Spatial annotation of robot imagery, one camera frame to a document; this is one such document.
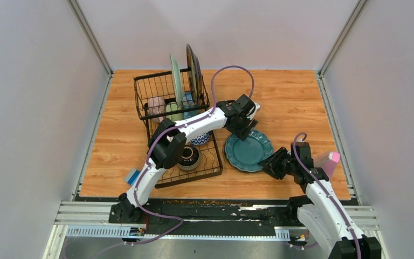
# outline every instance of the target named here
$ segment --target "wooden tabletop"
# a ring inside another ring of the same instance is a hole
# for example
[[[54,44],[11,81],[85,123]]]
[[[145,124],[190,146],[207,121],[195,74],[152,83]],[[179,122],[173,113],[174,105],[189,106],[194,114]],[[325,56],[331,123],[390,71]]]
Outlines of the wooden tabletop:
[[[107,97],[98,133],[88,162],[80,196],[117,197],[130,185],[124,182],[129,170],[140,170],[147,147],[147,132],[137,116],[133,78],[160,70],[118,70]],[[215,70],[203,70],[204,82],[213,103],[210,80]],[[290,149],[299,132],[307,132],[312,155],[335,151],[325,107],[313,71],[253,70],[253,101],[261,105],[257,130],[265,133],[274,150]],[[215,80],[217,101],[237,99],[249,94],[251,80],[240,70],[221,72]],[[258,172],[246,174],[234,169],[223,156],[224,142],[230,133],[215,131],[223,174],[181,185],[153,189],[151,197],[209,199],[288,199],[303,195],[292,176],[275,180]],[[337,166],[332,184],[339,199],[350,199],[342,167]]]

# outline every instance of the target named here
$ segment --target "floor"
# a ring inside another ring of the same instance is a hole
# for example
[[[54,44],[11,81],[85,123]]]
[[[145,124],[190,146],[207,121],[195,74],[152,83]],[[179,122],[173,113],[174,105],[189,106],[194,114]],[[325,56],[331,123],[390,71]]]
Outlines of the floor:
[[[65,251],[60,259],[106,259],[106,258],[268,258],[268,259],[320,259],[322,250],[313,247],[299,251],[284,242],[269,241],[207,241],[207,240],[157,240],[143,246],[111,248],[97,257],[97,253],[110,246],[123,243],[109,237],[66,238]]]
[[[157,73],[156,70],[116,71],[88,162],[80,196],[117,197],[130,186],[124,177],[132,168],[141,169],[148,150],[144,123],[135,105],[133,78]],[[210,88],[215,70],[203,70],[204,82]],[[307,132],[312,154],[336,150],[325,107],[313,71],[255,70],[253,101],[261,105],[256,119],[257,130],[265,133],[274,150],[286,147],[301,131]],[[215,81],[218,100],[237,99],[248,94],[251,81],[243,71],[227,70]],[[208,89],[211,103],[212,93]],[[215,131],[223,173],[208,179],[154,189],[150,197],[208,199],[288,199],[302,195],[292,176],[278,181],[263,172],[245,174],[237,171],[223,156],[224,142],[230,133]],[[332,184],[339,199],[349,200],[342,167],[337,166]]]

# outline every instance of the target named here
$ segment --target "gray floor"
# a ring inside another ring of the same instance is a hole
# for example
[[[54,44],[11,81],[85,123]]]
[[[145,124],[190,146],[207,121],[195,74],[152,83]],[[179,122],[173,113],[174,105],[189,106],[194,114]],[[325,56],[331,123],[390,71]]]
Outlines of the gray floor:
[[[77,237],[65,241],[65,257],[60,259],[92,258],[101,250],[122,243],[116,238]],[[157,240],[140,246],[118,246],[105,251],[101,258],[326,258],[319,247],[298,251],[287,244],[276,241],[197,241],[197,240]]]

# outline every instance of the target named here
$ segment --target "wall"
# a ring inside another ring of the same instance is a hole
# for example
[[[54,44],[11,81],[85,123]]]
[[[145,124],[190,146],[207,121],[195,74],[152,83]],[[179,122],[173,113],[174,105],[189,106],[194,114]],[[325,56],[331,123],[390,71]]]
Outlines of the wall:
[[[319,69],[357,0],[79,0],[114,69]]]
[[[66,1],[0,1],[0,258],[41,258],[106,81]]]
[[[358,192],[414,258],[414,1],[369,1],[326,78]]]

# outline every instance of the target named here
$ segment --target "wire basket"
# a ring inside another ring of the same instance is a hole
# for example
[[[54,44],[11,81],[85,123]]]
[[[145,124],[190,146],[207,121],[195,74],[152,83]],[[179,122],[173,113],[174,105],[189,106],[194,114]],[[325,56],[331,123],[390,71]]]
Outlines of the wire basket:
[[[190,91],[190,84],[188,79],[189,71],[189,69],[180,70],[184,92]],[[192,105],[189,108],[184,108],[172,112],[150,114],[148,101],[152,97],[162,97],[165,105],[175,101],[174,87],[172,82],[171,71],[149,74],[147,76],[134,78],[137,112],[139,114],[139,118],[143,120],[143,123],[147,128],[148,141],[159,126],[159,123],[155,122],[155,118],[162,118],[178,113],[183,114],[184,112],[196,110],[206,111],[210,106],[209,97],[206,93],[205,85],[203,82],[204,94],[200,96],[197,105]],[[199,166],[191,171],[184,171],[179,167],[174,166],[173,168],[164,172],[162,177],[156,183],[156,188],[179,185],[181,183],[210,178],[222,174],[223,164],[220,159],[219,149],[214,133],[210,132],[210,138],[207,143],[195,147],[199,151],[199,159],[201,160]]]
[[[182,76],[182,91],[190,91],[190,83],[188,72],[190,69],[180,69]],[[148,120],[154,118],[166,117],[168,115],[203,110],[210,106],[209,95],[205,89],[204,80],[202,80],[203,93],[199,97],[199,101],[196,104],[183,102],[183,109],[170,112],[160,112],[158,114],[152,114],[151,108],[149,108],[149,101],[153,97],[161,97],[164,100],[164,104],[156,105],[155,108],[165,106],[169,103],[175,102],[175,92],[172,80],[172,71],[161,72],[156,74],[149,74],[146,76],[140,76],[134,78],[134,91],[136,98],[136,108],[139,118],[141,120]]]

